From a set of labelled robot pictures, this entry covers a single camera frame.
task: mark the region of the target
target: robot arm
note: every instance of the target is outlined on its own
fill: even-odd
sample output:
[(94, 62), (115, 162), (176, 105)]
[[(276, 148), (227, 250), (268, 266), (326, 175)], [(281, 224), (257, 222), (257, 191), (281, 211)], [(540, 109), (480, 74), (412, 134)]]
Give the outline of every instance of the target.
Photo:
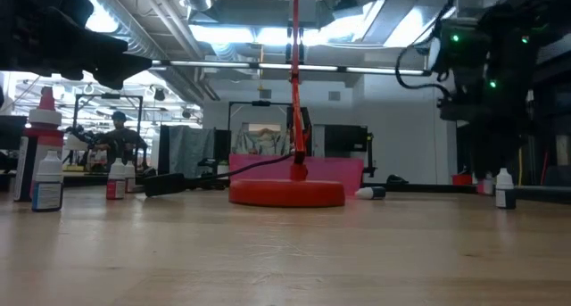
[(541, 47), (570, 32), (571, 0), (500, 0), (479, 21), (438, 21), (429, 67), (454, 91), (440, 100), (443, 120), (463, 120), (472, 134), (479, 178), (497, 174), (533, 134), (526, 97)]

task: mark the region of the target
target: white bottle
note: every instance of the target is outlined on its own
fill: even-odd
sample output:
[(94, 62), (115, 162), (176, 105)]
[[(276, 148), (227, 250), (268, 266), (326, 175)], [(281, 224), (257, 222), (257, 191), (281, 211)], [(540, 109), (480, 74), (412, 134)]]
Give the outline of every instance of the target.
[(121, 200), (125, 198), (125, 165), (121, 158), (115, 159), (107, 179), (107, 200)]
[(484, 194), (493, 195), (493, 177), (492, 173), (488, 172), (484, 179)]
[(58, 158), (57, 151), (50, 150), (37, 166), (32, 188), (32, 210), (59, 211), (63, 202), (62, 188), (62, 161)]
[(127, 165), (125, 165), (125, 183), (128, 194), (135, 192), (136, 178), (135, 166), (133, 165), (133, 162), (129, 161), (127, 162)]
[(496, 184), (496, 207), (500, 209), (516, 209), (514, 180), (506, 168), (500, 170)]

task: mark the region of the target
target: person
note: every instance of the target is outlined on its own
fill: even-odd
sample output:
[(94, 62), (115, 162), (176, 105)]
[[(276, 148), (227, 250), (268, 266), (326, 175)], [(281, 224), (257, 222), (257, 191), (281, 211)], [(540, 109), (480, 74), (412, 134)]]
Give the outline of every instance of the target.
[(111, 118), (115, 129), (107, 132), (102, 143), (95, 146), (95, 149), (97, 150), (107, 150), (108, 167), (111, 167), (115, 162), (118, 153), (122, 154), (121, 158), (123, 163), (127, 163), (134, 159), (133, 149), (136, 147), (139, 149), (146, 149), (147, 147), (145, 140), (143, 140), (136, 131), (125, 128), (125, 122), (127, 121), (125, 113), (116, 111)]

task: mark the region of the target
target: wooden table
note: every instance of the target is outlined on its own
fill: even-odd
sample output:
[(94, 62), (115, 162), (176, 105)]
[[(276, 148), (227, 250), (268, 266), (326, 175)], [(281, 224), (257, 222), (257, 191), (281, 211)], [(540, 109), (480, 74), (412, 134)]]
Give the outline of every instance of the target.
[(224, 192), (61, 213), (0, 200), (0, 305), (571, 305), (571, 207), (389, 194), (344, 208), (236, 206)]

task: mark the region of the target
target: red object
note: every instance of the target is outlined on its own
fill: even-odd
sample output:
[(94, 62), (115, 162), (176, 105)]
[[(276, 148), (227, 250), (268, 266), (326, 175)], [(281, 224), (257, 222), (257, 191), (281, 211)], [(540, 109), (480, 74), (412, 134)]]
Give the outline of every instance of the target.
[[(230, 171), (277, 158), (279, 157), (276, 155), (230, 154)], [(230, 177), (230, 182), (244, 179), (289, 179), (291, 169), (297, 166), (293, 163), (294, 158), (290, 158), (280, 163), (247, 170)], [(360, 189), (363, 175), (363, 160), (361, 159), (307, 157), (303, 163), (308, 172), (306, 180), (339, 182), (343, 185), (345, 195), (348, 197), (353, 196)]]
[(55, 111), (54, 91), (51, 87), (42, 88), (42, 97), (39, 99), (38, 109)]
[(107, 180), (105, 197), (107, 200), (123, 200), (125, 198), (125, 180)]
[(305, 141), (309, 133), (303, 134), (302, 112), (299, 91), (300, 53), (299, 0), (294, 0), (294, 45), (292, 54), (292, 107), (294, 110), (294, 163), (289, 169), (289, 179), (283, 180), (235, 180), (230, 183), (229, 200), (232, 203), (268, 207), (335, 207), (345, 205), (343, 184), (331, 181), (306, 181), (310, 174), (304, 164)]
[(472, 186), (472, 176), (454, 175), (452, 176), (452, 184), (455, 186)]
[(543, 183), (545, 182), (545, 175), (547, 174), (547, 160), (550, 157), (550, 153), (549, 152), (545, 152), (545, 156), (543, 157), (543, 171), (542, 171), (542, 186)]
[(264, 207), (326, 208), (345, 205), (343, 185), (327, 181), (237, 180), (230, 202)]

